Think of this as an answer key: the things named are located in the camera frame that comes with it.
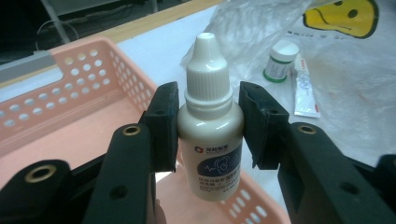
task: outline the screw hole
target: screw hole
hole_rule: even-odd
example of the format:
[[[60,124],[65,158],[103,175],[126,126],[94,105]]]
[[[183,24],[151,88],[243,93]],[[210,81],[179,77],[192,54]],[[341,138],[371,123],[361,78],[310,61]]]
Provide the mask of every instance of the screw hole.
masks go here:
[[[155,114],[156,115],[164,115],[165,112],[163,110],[158,110],[158,111],[155,111]]]
[[[311,126],[307,126],[307,125],[300,125],[298,127],[298,130],[302,133],[307,133],[307,134],[315,134],[317,133],[317,130]]]
[[[27,183],[38,183],[46,180],[53,176],[56,172],[56,166],[54,165],[42,165],[31,170],[26,176],[25,181]]]
[[[124,135],[135,135],[140,133],[140,128],[138,126],[129,126],[124,128],[124,130],[122,130],[122,133]]]
[[[128,189],[125,186],[116,186],[110,191],[110,198],[112,200],[119,200],[128,194]]]
[[[353,195],[359,194],[359,189],[355,185],[348,182],[341,183],[340,189]]]

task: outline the small jar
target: small jar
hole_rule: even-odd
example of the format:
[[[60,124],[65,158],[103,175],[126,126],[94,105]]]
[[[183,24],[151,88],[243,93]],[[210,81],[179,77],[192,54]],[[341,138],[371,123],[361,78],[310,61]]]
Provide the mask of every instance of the small jar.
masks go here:
[[[270,51],[270,59],[263,71],[264,77],[272,82],[283,82],[290,72],[299,48],[288,40],[280,40]]]

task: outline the cable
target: cable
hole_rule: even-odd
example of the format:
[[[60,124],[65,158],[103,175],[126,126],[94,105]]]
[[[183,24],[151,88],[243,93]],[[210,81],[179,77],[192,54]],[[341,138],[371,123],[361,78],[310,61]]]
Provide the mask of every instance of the cable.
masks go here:
[[[72,29],[73,32],[75,33],[76,39],[79,39],[77,30],[76,30],[72,25],[70,25],[69,23],[67,23],[67,22],[65,22],[65,21],[46,21],[46,22],[44,22],[44,23],[41,24],[41,26],[38,28],[38,30],[37,30],[37,36],[40,34],[40,32],[41,32],[41,30],[43,29],[43,27],[44,27],[45,25],[47,25],[48,23],[50,23],[50,22],[60,22],[61,24],[67,25],[67,26],[70,27],[70,29]],[[40,49],[38,48],[37,40],[35,41],[35,48],[37,49],[37,51],[40,50]]]

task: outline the logo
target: logo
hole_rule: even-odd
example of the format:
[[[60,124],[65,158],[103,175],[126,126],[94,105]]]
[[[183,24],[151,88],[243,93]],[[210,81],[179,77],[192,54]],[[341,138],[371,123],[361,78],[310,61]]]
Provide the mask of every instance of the logo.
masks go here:
[[[378,23],[375,0],[343,0],[309,9],[304,25],[318,30],[334,30],[357,38],[367,38]]]
[[[198,174],[210,177],[227,175],[239,166],[241,155],[242,145],[224,156],[201,161],[197,166]]]
[[[198,153],[203,153],[203,152],[204,152],[204,149],[201,148],[201,147],[195,147],[194,150],[195,150],[196,152],[198,152]]]

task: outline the bottle label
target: bottle label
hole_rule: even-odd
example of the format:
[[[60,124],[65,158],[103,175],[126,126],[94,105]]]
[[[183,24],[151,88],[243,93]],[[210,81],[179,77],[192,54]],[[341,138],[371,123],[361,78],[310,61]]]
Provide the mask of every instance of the bottle label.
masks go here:
[[[241,155],[242,144],[228,154],[201,161],[197,165],[200,190],[225,192],[237,185],[239,183]]]
[[[290,62],[282,63],[270,58],[264,70],[264,76],[270,81],[281,82],[290,73],[290,69]]]

